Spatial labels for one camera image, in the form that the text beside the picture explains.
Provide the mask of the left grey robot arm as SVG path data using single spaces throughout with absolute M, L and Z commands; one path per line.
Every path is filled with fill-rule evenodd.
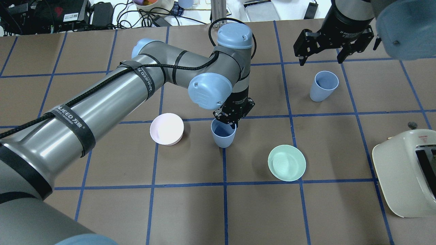
M 115 245 L 45 203 L 55 179 L 165 83 L 187 88 L 195 104 L 237 127 L 254 106 L 248 97 L 254 43 L 244 23 L 223 25 L 208 58 L 139 40 L 131 59 L 92 88 L 1 133 L 1 244 Z

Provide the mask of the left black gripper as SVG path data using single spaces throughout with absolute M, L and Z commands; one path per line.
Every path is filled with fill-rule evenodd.
M 241 103 L 225 102 L 219 109 L 213 112 L 214 118 L 231 127 L 238 127 L 238 123 L 245 118 L 255 106 L 251 98 L 246 98 Z

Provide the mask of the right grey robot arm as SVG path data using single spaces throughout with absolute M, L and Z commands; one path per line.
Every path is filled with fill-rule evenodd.
M 319 31 L 303 29 L 293 45 L 302 66 L 308 57 L 340 49 L 338 63 L 362 53 L 372 40 L 396 60 L 429 58 L 436 52 L 434 0 L 332 0 Z

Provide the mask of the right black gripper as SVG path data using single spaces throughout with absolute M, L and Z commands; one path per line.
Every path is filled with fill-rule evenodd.
M 369 0 L 332 0 L 321 29 L 303 29 L 296 39 L 293 50 L 299 65 L 329 46 L 344 45 L 337 55 L 339 64 L 355 52 L 362 53 L 375 37 L 370 25 L 374 17 Z

